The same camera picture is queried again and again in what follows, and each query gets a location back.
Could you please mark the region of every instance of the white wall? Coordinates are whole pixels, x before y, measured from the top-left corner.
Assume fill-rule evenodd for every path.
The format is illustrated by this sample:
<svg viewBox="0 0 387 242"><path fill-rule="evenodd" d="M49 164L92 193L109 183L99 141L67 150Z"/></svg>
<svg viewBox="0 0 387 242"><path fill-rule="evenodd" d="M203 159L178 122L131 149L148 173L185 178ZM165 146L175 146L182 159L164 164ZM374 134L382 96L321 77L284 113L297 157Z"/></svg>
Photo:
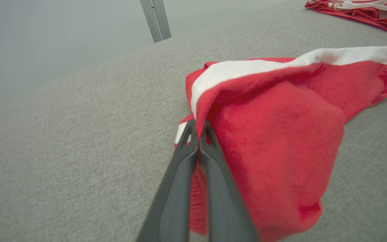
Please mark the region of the white wall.
<svg viewBox="0 0 387 242"><path fill-rule="evenodd" d="M288 0L163 0L172 36L246 17L252 11L285 1Z"/></svg>
<svg viewBox="0 0 387 242"><path fill-rule="evenodd" d="M0 103L152 43L139 0L0 0Z"/></svg>

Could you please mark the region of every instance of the red cloth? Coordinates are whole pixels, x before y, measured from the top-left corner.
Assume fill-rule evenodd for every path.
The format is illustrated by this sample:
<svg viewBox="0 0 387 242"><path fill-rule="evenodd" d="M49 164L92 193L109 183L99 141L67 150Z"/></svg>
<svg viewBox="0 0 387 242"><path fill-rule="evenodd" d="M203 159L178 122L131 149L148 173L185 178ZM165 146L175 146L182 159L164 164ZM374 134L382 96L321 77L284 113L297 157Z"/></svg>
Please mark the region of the red cloth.
<svg viewBox="0 0 387 242"><path fill-rule="evenodd" d="M362 4L359 8L356 8L356 6L344 7L343 2L340 0L309 0L305 8L312 9L315 12L366 23L387 31L387 18L380 17L380 11L383 11L383 7L387 7L387 1L351 1L355 4Z"/></svg>
<svg viewBox="0 0 387 242"><path fill-rule="evenodd" d="M192 115L178 134L189 119L198 134L210 121L262 241L276 241L321 215L345 122L387 98L387 46L206 63L187 76L186 96ZM190 205L191 230L206 234L198 168Z"/></svg>

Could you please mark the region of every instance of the gray carpet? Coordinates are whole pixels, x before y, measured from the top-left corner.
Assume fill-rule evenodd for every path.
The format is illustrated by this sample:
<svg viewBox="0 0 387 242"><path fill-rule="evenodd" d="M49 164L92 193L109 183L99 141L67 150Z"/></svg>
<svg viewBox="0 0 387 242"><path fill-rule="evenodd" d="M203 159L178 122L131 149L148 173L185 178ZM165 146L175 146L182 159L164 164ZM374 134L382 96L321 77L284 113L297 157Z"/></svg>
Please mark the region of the gray carpet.
<svg viewBox="0 0 387 242"><path fill-rule="evenodd" d="M387 45L387 32L276 6L49 82L0 107L0 241L133 241L206 61ZM387 100L346 125L310 231L286 241L387 241ZM191 241L205 239L192 235Z"/></svg>

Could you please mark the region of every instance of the red and white striped cloth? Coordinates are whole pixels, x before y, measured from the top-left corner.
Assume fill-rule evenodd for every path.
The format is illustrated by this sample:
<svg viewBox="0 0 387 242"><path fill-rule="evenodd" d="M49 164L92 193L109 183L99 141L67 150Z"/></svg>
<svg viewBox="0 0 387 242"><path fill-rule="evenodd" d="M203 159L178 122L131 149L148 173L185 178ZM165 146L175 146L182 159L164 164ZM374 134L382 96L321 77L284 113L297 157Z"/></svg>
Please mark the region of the red and white striped cloth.
<svg viewBox="0 0 387 242"><path fill-rule="evenodd" d="M209 120L262 241L321 215L344 123L387 98L387 46L316 49L298 58L206 63L186 78L202 133ZM192 175L190 228L207 233L206 178Z"/></svg>
<svg viewBox="0 0 387 242"><path fill-rule="evenodd" d="M387 31L387 0L308 0L305 8Z"/></svg>

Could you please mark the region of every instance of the gray fabric surface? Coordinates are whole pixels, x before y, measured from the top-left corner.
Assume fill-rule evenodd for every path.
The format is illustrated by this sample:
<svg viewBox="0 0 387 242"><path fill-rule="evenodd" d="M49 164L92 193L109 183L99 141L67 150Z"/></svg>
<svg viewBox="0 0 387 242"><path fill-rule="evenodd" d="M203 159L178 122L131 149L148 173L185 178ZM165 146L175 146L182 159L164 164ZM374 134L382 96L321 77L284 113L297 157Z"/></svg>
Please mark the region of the gray fabric surface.
<svg viewBox="0 0 387 242"><path fill-rule="evenodd" d="M171 38L0 107L0 241L133 241L206 61L387 45L387 32L293 6ZM387 241L387 100L346 125L324 214L286 241ZM191 241L205 241L193 234Z"/></svg>

